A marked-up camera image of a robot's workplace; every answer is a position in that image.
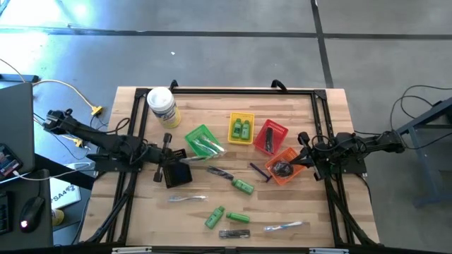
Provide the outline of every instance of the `green bottle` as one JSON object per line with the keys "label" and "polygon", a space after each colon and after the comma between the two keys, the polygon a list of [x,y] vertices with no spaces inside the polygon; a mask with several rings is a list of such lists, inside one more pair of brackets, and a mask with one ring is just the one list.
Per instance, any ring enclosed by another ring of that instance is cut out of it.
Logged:
{"label": "green bottle", "polygon": [[242,126],[242,135],[240,136],[243,140],[249,139],[249,121],[245,120],[245,123]]}
{"label": "green bottle", "polygon": [[225,208],[223,206],[220,206],[219,208],[215,208],[213,213],[209,216],[209,218],[206,220],[206,222],[204,222],[204,224],[209,229],[213,229],[213,227],[220,220],[221,216],[223,216],[223,211],[225,211]]}
{"label": "green bottle", "polygon": [[232,186],[238,188],[239,190],[245,192],[248,195],[251,195],[254,191],[254,186],[252,186],[251,184],[247,184],[240,179],[232,180]]}
{"label": "green bottle", "polygon": [[240,138],[240,133],[242,132],[242,120],[237,119],[235,120],[234,126],[232,128],[232,137],[233,138]]}
{"label": "green bottle", "polygon": [[228,212],[226,218],[233,219],[238,222],[249,223],[249,217],[242,214],[236,214],[234,212]]}

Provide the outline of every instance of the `floor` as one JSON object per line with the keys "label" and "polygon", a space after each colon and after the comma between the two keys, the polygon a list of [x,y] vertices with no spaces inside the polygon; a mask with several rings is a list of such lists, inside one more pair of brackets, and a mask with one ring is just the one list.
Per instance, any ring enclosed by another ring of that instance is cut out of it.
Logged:
{"label": "floor", "polygon": [[[355,129],[381,132],[390,128],[391,107],[407,87],[452,87],[451,10],[452,1],[443,0],[14,0],[0,16],[0,57],[22,73],[74,84],[107,108],[103,121],[120,85],[167,86],[177,79],[183,86],[268,87],[277,78],[288,87],[344,88]],[[60,28],[100,30],[76,35]],[[0,66],[1,72],[11,71]],[[427,89],[411,93],[432,103],[451,96]],[[35,90],[39,115],[69,107],[89,123],[90,108],[67,87],[49,83]],[[413,99],[406,107],[414,115],[428,109]],[[408,120],[397,107],[394,125]],[[77,162],[38,127],[35,133],[38,153]],[[438,135],[424,133],[422,139],[427,143]],[[450,150],[450,141],[429,147],[428,156]],[[85,153],[69,147],[75,156]],[[450,165],[445,157],[435,161]],[[450,252],[452,204],[412,206],[426,191],[415,152],[378,152],[366,162],[381,242]],[[76,210],[81,213],[83,206]],[[77,223],[56,231],[55,244],[69,244],[76,228]]]}

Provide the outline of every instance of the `toothbrush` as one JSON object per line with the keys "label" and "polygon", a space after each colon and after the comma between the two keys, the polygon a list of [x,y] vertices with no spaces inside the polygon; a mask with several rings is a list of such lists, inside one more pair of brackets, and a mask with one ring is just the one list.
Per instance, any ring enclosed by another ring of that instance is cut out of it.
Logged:
{"label": "toothbrush", "polygon": [[265,226],[263,228],[263,230],[265,232],[271,232],[271,231],[275,231],[275,230],[278,230],[278,229],[286,229],[286,228],[291,227],[291,226],[299,226],[301,224],[303,224],[303,222],[293,222],[293,223],[280,225],[280,226]]}
{"label": "toothbrush", "polygon": [[212,146],[215,147],[216,150],[220,151],[220,152],[225,152],[225,149],[223,147],[220,147],[219,145],[215,144],[213,141],[211,141],[210,139],[208,139],[206,136],[202,136],[201,137],[204,141],[206,141],[207,143],[211,144]]}
{"label": "toothbrush", "polygon": [[201,142],[199,142],[199,140],[193,140],[193,143],[195,143],[195,145],[199,146],[201,149],[205,150],[206,152],[208,152],[211,155],[217,155],[217,151],[215,151],[214,149],[208,147],[207,145],[203,145],[201,144]]}
{"label": "toothbrush", "polygon": [[193,196],[193,197],[186,197],[186,198],[183,198],[183,197],[180,197],[180,196],[171,196],[171,197],[169,197],[168,202],[179,202],[179,201],[184,201],[184,200],[198,200],[198,201],[201,201],[201,200],[206,200],[206,199],[207,199],[207,196],[204,196],[204,195]]}

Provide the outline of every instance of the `wooden tabletop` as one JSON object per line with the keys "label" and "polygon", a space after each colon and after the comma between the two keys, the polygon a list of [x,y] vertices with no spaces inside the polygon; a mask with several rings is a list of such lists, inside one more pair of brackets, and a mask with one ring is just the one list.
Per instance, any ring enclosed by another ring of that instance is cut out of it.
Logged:
{"label": "wooden tabletop", "polygon": [[[113,129],[124,117],[130,117],[136,87],[118,87],[112,108],[109,129]],[[333,130],[352,132],[352,121],[342,89],[328,89],[328,104]],[[253,145],[233,145],[227,142],[230,113],[232,111],[255,114],[254,137],[266,119],[287,127],[289,133],[280,148],[300,150],[297,134],[306,131],[316,135],[311,100],[303,95],[175,95],[182,121],[174,129],[164,129],[151,111],[146,124],[145,138],[162,146],[163,134],[173,135],[170,147],[185,148],[188,156],[194,153],[184,136],[201,124],[207,125],[213,135],[227,150],[221,158],[191,167],[193,182],[166,189],[164,181],[156,183],[153,174],[156,166],[145,164],[138,175],[135,198],[129,227],[127,245],[134,246],[255,246],[255,247],[302,247],[333,246],[331,223],[323,182],[315,181],[313,170],[306,169],[291,182],[279,186],[274,180],[268,183],[262,175],[249,166],[253,162],[263,166],[270,157],[255,150]],[[135,135],[138,135],[141,109]],[[206,172],[213,165],[234,174],[255,186],[252,195],[234,188],[230,181]],[[108,173],[94,184],[88,211],[83,225],[81,240],[95,233],[109,214],[118,174]],[[351,214],[371,239],[378,242],[374,216],[366,186],[354,175],[344,175],[345,190]],[[205,202],[169,203],[171,195],[207,195]],[[241,224],[225,216],[213,230],[204,225],[216,207],[225,207],[226,212],[237,212],[250,216],[249,224]],[[264,226],[303,221],[304,224],[286,230],[264,232]],[[341,236],[345,239],[342,218],[338,215]],[[117,223],[116,237],[121,223]],[[248,239],[219,239],[220,229],[250,229]]]}

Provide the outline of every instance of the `white container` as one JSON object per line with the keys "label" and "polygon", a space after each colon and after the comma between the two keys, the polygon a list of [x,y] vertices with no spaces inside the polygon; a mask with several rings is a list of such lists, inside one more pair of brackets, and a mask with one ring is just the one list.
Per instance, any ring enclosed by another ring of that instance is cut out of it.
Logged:
{"label": "white container", "polygon": [[174,96],[166,87],[153,88],[146,98],[155,117],[165,128],[174,128],[181,121],[181,114],[176,106]]}

